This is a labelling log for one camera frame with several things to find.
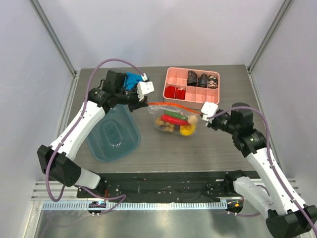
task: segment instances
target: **orange bag seal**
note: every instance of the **orange bag seal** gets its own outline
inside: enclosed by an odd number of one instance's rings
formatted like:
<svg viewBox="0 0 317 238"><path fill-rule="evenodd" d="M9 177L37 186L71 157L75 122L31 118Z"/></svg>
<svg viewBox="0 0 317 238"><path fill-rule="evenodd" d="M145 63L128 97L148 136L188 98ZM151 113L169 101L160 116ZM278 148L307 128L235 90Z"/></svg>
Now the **orange bag seal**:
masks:
<svg viewBox="0 0 317 238"><path fill-rule="evenodd" d="M182 105L179 105L179 104L177 104L177 103L148 103L148 105L152 105L152 106L173 106L173 107L177 107L177 108L182 108L182 109L185 109L185 110L187 110L187 111L189 111L189 112L192 112L192 113L196 113L196 114L201 114L200 112L197 112L197 111L194 111L194 110L191 110L191 109L189 109L189 108L187 108L187 107L184 107L184 106L182 106Z"/></svg>

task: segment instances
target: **pink tray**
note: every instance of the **pink tray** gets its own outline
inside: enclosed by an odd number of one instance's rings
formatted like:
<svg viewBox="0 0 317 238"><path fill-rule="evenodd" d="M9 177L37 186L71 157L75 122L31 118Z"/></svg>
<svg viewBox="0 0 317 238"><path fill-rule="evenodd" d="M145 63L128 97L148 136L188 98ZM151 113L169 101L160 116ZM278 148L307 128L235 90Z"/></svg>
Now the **pink tray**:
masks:
<svg viewBox="0 0 317 238"><path fill-rule="evenodd" d="M188 71L194 71L198 77L203 73L207 76L212 75L216 76L218 79L218 88L200 88L187 86L187 75ZM166 98L164 96L165 88L168 86L174 86L176 88L184 88L186 90L185 100ZM171 67L167 70L163 97L164 102L177 103L188 108L201 109L204 102L219 103L219 90L220 90L220 75L217 72L212 71L203 71L189 68L174 68Z"/></svg>

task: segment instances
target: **red object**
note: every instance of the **red object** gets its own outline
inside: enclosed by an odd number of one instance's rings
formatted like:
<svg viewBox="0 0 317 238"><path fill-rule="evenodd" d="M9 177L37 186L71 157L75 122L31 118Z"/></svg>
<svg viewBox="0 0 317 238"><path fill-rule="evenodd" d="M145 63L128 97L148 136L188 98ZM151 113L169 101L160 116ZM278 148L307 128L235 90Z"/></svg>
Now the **red object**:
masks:
<svg viewBox="0 0 317 238"><path fill-rule="evenodd" d="M166 115L166 114L163 114L160 118L164 122L169 122L169 123L175 124L175 125L189 125L189 123L186 120L174 118L174 117L171 117L171 116Z"/></svg>
<svg viewBox="0 0 317 238"><path fill-rule="evenodd" d="M184 100L184 99L185 99L185 93L186 93L186 90L185 90L185 89L183 89L183 88L176 88L176 91L175 91L175 99Z"/></svg>
<svg viewBox="0 0 317 238"><path fill-rule="evenodd" d="M174 98L174 96L175 96L175 87L169 86L169 87L165 88L164 96L166 98Z"/></svg>

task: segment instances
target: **red chili pepper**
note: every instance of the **red chili pepper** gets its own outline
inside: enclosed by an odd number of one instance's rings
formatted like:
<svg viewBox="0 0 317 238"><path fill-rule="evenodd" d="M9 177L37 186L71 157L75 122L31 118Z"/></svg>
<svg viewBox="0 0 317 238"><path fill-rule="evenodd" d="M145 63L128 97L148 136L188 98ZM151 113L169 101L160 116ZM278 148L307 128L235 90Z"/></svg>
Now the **red chili pepper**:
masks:
<svg viewBox="0 0 317 238"><path fill-rule="evenodd" d="M179 119L179 118L174 118L174 117L171 117L171 116L166 115L166 114L163 114L160 118L164 122L169 122L169 123L175 124L175 125L189 125L189 123L186 120L182 120L182 119Z"/></svg>

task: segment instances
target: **blue plastic bin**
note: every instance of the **blue plastic bin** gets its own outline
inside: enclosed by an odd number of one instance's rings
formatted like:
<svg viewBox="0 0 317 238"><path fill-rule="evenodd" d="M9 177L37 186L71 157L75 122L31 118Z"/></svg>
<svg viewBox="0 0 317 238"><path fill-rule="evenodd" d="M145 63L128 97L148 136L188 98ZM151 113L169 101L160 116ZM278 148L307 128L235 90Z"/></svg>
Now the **blue plastic bin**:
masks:
<svg viewBox="0 0 317 238"><path fill-rule="evenodd" d="M127 107L117 105L95 125L86 142L96 160L111 162L137 148L140 133Z"/></svg>

